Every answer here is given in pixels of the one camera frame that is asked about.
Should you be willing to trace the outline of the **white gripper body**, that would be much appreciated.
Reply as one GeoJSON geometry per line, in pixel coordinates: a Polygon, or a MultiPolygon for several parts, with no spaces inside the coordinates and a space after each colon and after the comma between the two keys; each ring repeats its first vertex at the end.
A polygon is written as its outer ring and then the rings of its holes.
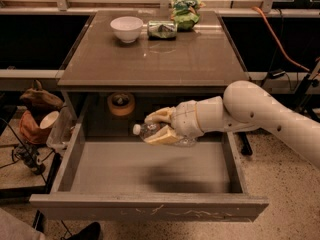
{"type": "Polygon", "coordinates": [[[197,102],[191,100],[182,102],[175,107],[171,115],[171,126],[178,135],[188,138],[204,135],[198,124],[196,105],[197,102]]]}

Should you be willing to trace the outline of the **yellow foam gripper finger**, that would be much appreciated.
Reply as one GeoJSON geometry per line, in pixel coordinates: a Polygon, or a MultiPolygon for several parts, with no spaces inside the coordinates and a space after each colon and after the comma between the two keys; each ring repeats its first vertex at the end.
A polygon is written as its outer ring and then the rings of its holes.
{"type": "Polygon", "coordinates": [[[170,126],[166,125],[155,134],[147,137],[145,142],[150,145],[165,145],[176,143],[181,139],[182,136],[178,135],[170,126]]]}
{"type": "Polygon", "coordinates": [[[144,122],[145,123],[170,123],[172,114],[176,111],[174,107],[165,107],[151,114],[147,115],[144,122]]]}

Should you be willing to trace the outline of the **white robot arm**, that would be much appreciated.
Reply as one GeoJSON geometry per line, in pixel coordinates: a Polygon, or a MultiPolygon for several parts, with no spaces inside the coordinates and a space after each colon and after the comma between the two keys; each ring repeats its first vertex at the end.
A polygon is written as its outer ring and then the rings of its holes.
{"type": "Polygon", "coordinates": [[[320,123],[283,106],[252,82],[236,81],[222,96],[159,109],[145,121],[168,123],[178,136],[189,138],[262,128],[320,168],[320,123]]]}

